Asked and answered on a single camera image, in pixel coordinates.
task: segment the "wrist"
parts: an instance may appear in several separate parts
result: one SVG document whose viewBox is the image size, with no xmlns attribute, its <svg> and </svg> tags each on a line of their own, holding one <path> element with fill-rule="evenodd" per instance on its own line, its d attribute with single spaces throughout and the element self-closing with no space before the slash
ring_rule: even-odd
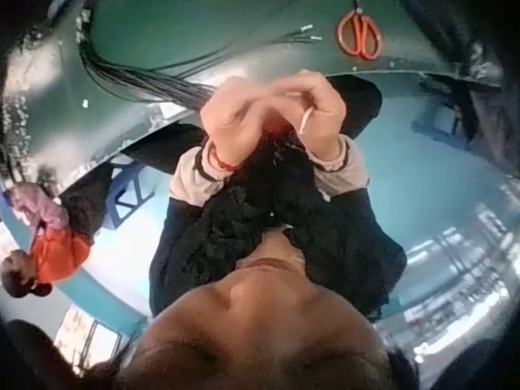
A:
<svg viewBox="0 0 520 390">
<path fill-rule="evenodd" d="M 339 136 L 336 136 L 334 140 L 322 145 L 313 145 L 313 148 L 309 149 L 309 151 L 313 156 L 324 162 L 335 161 L 341 156 L 341 139 Z"/>
<path fill-rule="evenodd" d="M 227 154 L 225 150 L 219 149 L 215 143 L 209 145 L 209 162 L 211 166 L 220 171 L 234 172 L 242 164 L 236 156 Z"/>
</svg>

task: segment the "black jacket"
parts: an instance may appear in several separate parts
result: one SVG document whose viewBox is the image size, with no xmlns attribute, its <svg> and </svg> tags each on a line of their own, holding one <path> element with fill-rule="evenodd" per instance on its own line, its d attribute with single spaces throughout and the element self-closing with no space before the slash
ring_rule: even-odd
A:
<svg viewBox="0 0 520 390">
<path fill-rule="evenodd" d="M 364 315 L 387 302 L 405 269 L 403 249 L 378 225 L 366 189 L 325 201 L 302 149 L 265 143 L 203 208 L 170 199 L 149 272 L 153 314 L 222 279 L 264 231 L 282 224 L 292 226 L 284 234 L 305 255 L 308 277 Z"/>
</svg>

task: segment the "red bracelet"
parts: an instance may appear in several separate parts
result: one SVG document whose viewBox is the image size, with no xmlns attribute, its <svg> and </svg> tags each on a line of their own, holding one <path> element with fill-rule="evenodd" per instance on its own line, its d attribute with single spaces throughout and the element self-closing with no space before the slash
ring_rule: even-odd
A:
<svg viewBox="0 0 520 390">
<path fill-rule="evenodd" d="M 224 161 L 222 161 L 217 155 L 217 148 L 215 148 L 215 144 L 213 143 L 210 145 L 210 156 L 213 157 L 213 159 L 217 162 L 219 169 L 222 171 L 234 172 L 240 168 L 240 165 L 234 167 L 233 165 L 226 164 Z"/>
</svg>

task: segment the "white stick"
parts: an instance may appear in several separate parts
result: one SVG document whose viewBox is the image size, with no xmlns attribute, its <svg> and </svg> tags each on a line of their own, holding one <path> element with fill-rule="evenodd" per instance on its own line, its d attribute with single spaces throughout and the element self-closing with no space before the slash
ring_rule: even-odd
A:
<svg viewBox="0 0 520 390">
<path fill-rule="evenodd" d="M 301 125 L 298 130 L 298 134 L 303 134 L 303 132 L 306 130 L 307 122 L 309 121 L 309 117 L 314 111 L 314 107 L 308 108 L 305 114 L 303 115 L 303 119 L 301 120 Z"/>
</svg>

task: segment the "blue chair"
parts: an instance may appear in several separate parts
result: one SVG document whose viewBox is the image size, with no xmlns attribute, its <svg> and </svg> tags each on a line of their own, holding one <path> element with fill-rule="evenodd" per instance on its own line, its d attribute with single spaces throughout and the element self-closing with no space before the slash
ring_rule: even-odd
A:
<svg viewBox="0 0 520 390">
<path fill-rule="evenodd" d="M 111 162 L 115 169 L 120 169 L 121 172 L 112 179 L 108 197 L 106 198 L 106 220 L 104 227 L 110 230 L 115 230 L 127 220 L 134 212 L 144 205 L 149 199 L 154 197 L 155 192 L 152 191 L 147 197 L 142 196 L 141 186 L 139 183 L 139 174 L 146 167 L 140 162 L 130 162 L 122 164 L 118 162 Z M 136 204 L 121 201 L 121 197 L 126 193 L 128 185 L 133 183 L 136 192 Z M 121 215 L 117 210 L 117 206 L 122 206 L 128 209 L 128 212 Z"/>
</svg>

